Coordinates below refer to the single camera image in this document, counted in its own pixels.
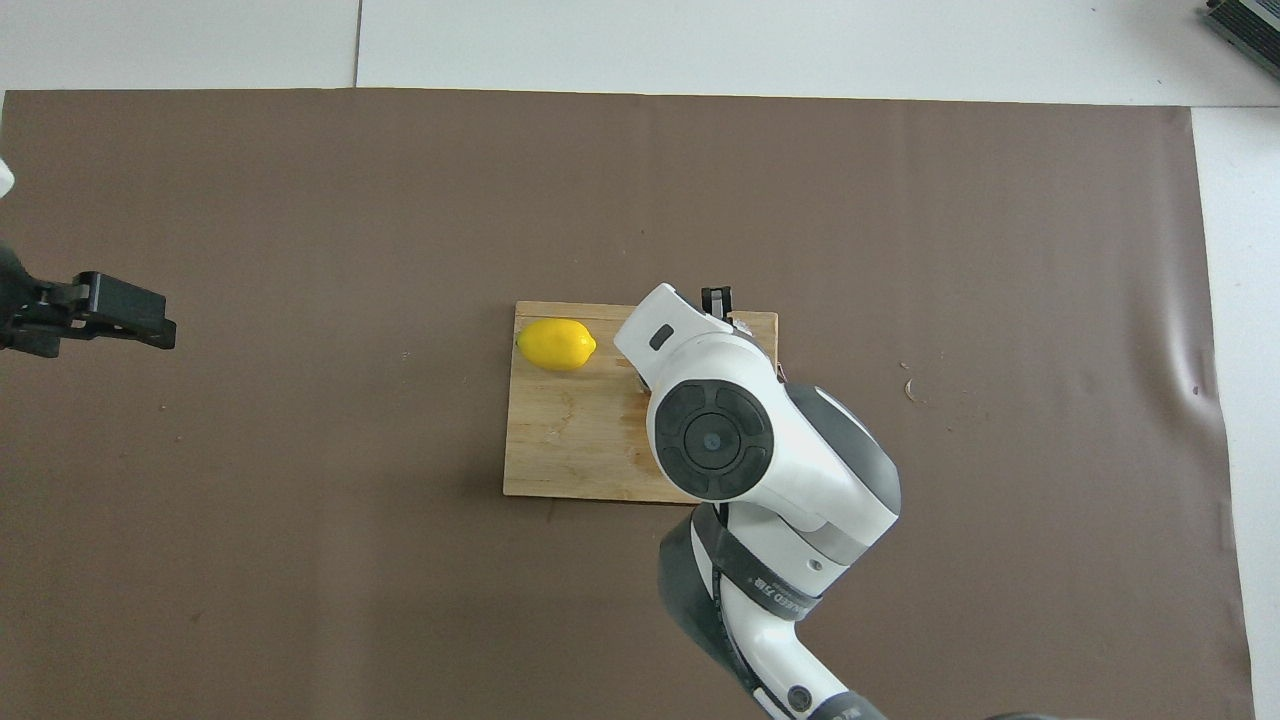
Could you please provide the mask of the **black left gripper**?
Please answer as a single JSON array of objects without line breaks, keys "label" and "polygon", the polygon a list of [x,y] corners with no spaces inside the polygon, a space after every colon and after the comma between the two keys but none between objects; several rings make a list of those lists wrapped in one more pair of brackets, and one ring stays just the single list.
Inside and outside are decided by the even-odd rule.
[{"label": "black left gripper", "polygon": [[1,347],[56,357],[63,340],[86,336],[173,350],[177,324],[161,293],[101,272],[82,272],[69,283],[40,281],[1,246]]}]

